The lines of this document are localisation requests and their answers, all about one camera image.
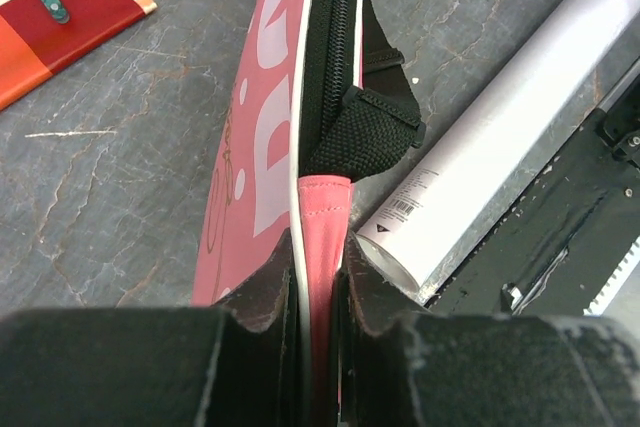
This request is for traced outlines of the pink racket bag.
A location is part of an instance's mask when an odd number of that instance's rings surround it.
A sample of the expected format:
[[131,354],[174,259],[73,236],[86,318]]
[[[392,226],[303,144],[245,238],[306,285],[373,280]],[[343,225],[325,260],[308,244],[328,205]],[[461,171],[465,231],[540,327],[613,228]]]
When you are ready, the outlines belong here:
[[402,65],[370,0],[256,0],[192,291],[222,312],[213,419],[335,424],[353,188],[424,138]]

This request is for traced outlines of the white shuttlecock tube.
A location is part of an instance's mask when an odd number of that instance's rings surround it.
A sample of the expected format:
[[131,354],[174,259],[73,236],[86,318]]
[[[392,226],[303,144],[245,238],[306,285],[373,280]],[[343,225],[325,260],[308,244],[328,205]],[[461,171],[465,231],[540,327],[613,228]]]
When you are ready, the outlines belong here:
[[425,302],[551,122],[639,14],[639,0],[563,0],[357,233],[378,270]]

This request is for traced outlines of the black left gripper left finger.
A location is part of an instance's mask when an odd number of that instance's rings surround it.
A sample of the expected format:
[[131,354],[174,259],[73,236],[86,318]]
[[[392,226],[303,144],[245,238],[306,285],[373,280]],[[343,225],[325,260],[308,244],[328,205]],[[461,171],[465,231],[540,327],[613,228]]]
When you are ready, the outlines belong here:
[[1,320],[5,426],[299,426],[292,241],[209,307],[33,309]]

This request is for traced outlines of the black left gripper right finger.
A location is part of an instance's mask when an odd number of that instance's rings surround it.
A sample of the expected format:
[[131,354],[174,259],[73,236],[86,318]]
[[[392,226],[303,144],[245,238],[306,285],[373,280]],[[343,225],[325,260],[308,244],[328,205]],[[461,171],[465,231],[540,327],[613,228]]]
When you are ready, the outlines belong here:
[[639,343],[612,320],[432,314],[376,271],[354,235],[338,286],[350,426],[639,422]]

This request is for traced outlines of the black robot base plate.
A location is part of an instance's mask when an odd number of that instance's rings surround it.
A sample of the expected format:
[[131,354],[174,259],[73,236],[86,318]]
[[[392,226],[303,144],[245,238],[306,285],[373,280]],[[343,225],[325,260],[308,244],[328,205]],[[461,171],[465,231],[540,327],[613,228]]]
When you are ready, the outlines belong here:
[[594,110],[427,308],[580,315],[639,237],[639,103]]

